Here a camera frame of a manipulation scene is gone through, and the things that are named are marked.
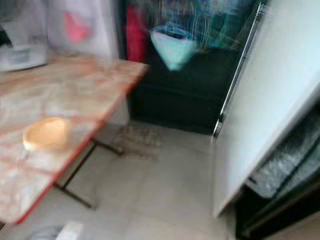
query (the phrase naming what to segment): pink object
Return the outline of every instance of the pink object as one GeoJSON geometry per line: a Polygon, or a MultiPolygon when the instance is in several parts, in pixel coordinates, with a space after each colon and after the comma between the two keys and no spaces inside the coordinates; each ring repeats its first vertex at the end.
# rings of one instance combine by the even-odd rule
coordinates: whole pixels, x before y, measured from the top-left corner
{"type": "Polygon", "coordinates": [[[138,15],[135,8],[128,7],[126,24],[127,58],[142,63],[146,54],[146,34],[144,32],[144,16],[138,15]]]}
{"type": "Polygon", "coordinates": [[[91,32],[86,21],[77,13],[65,12],[64,25],[67,37],[73,43],[84,41],[91,32]]]}
{"type": "Polygon", "coordinates": [[[118,60],[102,70],[93,57],[79,56],[0,73],[0,222],[20,224],[26,219],[146,68],[118,60]],[[59,151],[25,150],[24,129],[52,116],[67,119],[70,142],[59,151]]]}

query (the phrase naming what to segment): red table edge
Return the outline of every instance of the red table edge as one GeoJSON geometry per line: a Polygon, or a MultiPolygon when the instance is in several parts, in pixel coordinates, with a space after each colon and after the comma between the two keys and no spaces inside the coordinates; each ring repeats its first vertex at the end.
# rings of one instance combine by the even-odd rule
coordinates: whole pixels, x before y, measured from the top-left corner
{"type": "Polygon", "coordinates": [[[85,149],[85,147],[88,145],[90,140],[93,138],[93,136],[97,133],[98,130],[107,122],[107,119],[110,118],[110,115],[112,115],[115,111],[115,109],[120,106],[121,102],[127,98],[127,95],[132,91],[132,89],[137,85],[137,83],[141,80],[141,78],[144,76],[145,72],[147,71],[147,66],[145,65],[144,69],[141,70],[141,73],[135,77],[135,82],[132,83],[132,85],[126,90],[125,94],[121,94],[118,99],[115,101],[114,105],[111,107],[111,110],[106,113],[100,120],[98,120],[97,127],[95,130],[92,131],[90,135],[88,135],[82,143],[79,145],[80,147],[78,150],[70,157],[68,163],[55,175],[55,178],[48,184],[48,186],[43,190],[43,192],[37,197],[37,199],[34,201],[34,203],[31,205],[31,207],[25,212],[25,214],[20,217],[15,222],[8,222],[7,224],[22,224],[28,216],[33,212],[33,210],[36,208],[36,206],[40,203],[40,201],[49,193],[51,188],[53,188],[54,184],[59,180],[59,178],[64,174],[64,172],[71,166],[71,164],[76,160],[76,158],[80,155],[80,153],[85,149]]]}

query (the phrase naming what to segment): white door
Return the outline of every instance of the white door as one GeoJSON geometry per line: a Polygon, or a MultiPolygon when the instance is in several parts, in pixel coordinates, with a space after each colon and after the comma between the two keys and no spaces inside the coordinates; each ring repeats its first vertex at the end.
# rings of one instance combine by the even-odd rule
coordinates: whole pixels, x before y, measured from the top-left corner
{"type": "Polygon", "coordinates": [[[215,217],[317,94],[319,12],[319,0],[270,2],[216,140],[215,217]]]}

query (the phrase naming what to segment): wooden bowl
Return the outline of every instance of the wooden bowl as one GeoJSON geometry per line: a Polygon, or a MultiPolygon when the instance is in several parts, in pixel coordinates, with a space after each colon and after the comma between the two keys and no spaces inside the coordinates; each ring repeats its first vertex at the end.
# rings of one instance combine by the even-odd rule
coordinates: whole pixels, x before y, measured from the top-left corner
{"type": "Polygon", "coordinates": [[[23,144],[29,151],[50,151],[65,147],[69,135],[68,122],[60,117],[50,117],[27,127],[23,144]]]}

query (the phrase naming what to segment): table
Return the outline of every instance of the table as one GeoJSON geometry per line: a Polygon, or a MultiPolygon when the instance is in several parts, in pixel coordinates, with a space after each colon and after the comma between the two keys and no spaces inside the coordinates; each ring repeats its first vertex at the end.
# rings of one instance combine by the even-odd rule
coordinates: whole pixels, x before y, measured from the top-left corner
{"type": "Polygon", "coordinates": [[[19,224],[73,163],[144,74],[142,63],[55,57],[46,66],[0,73],[0,222],[19,224]],[[71,123],[67,148],[27,152],[25,127],[46,117],[71,123]]]}

